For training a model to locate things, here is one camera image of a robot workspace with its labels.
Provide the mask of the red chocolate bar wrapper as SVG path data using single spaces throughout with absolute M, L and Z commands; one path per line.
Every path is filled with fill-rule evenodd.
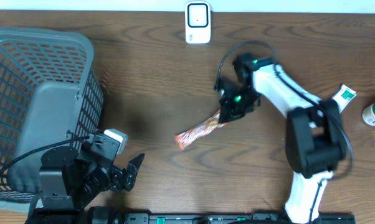
M 197 126 L 176 134 L 174 136 L 174 140 L 176 141 L 176 144 L 180 148 L 180 150 L 184 150 L 186 147 L 190 146 L 195 140 L 207 136 L 213 130 L 217 128 L 222 128 L 226 125 L 226 123 L 221 123 L 219 121 L 221 115 L 221 110 L 218 110 L 214 115 L 212 115 L 210 118 L 206 119 L 202 123 L 198 124 Z

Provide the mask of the white green box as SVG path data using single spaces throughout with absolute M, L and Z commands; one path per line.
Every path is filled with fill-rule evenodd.
M 338 104 L 339 112 L 341 113 L 356 95 L 356 91 L 342 84 L 340 89 L 331 98 Z

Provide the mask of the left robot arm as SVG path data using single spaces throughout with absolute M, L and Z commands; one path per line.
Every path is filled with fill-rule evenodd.
M 145 154 L 122 169 L 114 164 L 126 140 L 124 133 L 107 129 L 89 134 L 80 149 L 57 146 L 45 152 L 39 170 L 42 192 L 34 197 L 26 223 L 124 223 L 116 209 L 88 205 L 102 192 L 119 194 L 135 186 Z

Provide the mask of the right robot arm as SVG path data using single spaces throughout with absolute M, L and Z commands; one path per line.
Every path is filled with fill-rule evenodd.
M 287 120 L 285 153 L 293 181 L 285 213 L 292 223 L 317 220 L 327 183 L 335 179 L 339 162 L 353 154 L 338 103 L 304 90 L 272 57 L 240 54 L 232 66 L 239 83 L 217 77 L 214 85 L 221 94 L 220 123 L 243 118 L 260 97 L 267 98 Z

